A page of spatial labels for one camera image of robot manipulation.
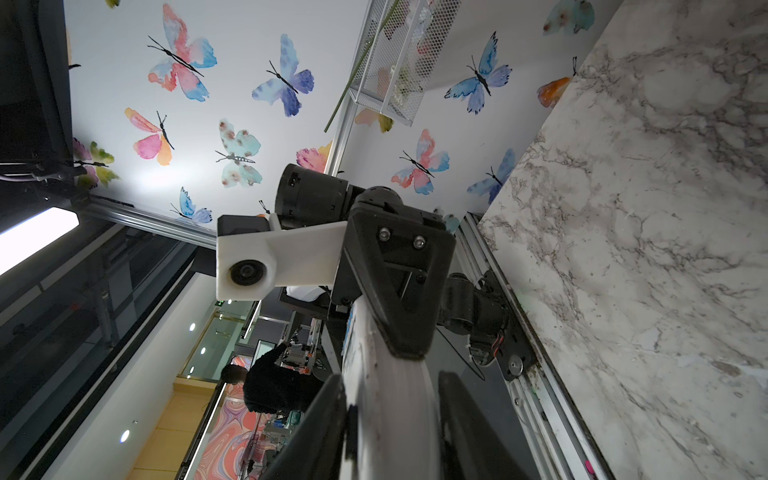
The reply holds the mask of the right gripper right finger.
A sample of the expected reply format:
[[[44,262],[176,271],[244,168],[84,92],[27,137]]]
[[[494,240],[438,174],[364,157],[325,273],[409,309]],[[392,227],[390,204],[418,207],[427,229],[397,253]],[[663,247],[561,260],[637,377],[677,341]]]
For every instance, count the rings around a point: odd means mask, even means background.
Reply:
[[[459,376],[438,376],[444,479],[527,479]]]

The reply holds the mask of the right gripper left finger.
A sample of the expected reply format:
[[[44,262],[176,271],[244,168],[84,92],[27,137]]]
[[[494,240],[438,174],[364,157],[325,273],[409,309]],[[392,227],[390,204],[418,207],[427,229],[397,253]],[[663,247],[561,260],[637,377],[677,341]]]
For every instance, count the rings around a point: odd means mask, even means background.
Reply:
[[[332,375],[260,479],[339,479],[347,409],[343,378]]]

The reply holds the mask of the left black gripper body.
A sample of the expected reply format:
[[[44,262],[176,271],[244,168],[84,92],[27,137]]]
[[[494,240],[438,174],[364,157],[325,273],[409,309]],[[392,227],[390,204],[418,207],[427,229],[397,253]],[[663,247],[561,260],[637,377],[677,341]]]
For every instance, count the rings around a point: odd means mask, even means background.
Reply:
[[[356,201],[331,290],[334,305],[364,297],[391,354],[421,360],[433,340],[456,240],[433,212]]]

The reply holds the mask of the white wireless mouse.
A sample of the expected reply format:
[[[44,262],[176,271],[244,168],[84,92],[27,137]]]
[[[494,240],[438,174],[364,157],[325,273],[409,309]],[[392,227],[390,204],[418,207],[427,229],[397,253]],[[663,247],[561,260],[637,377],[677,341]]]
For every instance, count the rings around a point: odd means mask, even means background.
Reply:
[[[427,365],[393,356],[364,297],[352,305],[342,348],[348,427],[342,479],[440,479],[438,403]]]

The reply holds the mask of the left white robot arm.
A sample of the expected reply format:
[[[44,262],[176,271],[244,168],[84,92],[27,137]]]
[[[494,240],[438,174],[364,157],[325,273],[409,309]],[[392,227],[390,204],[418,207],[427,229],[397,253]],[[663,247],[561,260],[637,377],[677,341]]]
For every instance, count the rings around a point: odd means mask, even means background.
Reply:
[[[405,205],[387,187],[363,189],[298,165],[280,178],[275,207],[284,228],[345,222],[340,259],[331,267],[331,304],[365,299],[389,351],[421,360],[437,327],[465,335],[479,367],[497,363],[513,380],[535,362],[502,279],[454,272],[456,238],[435,213]]]

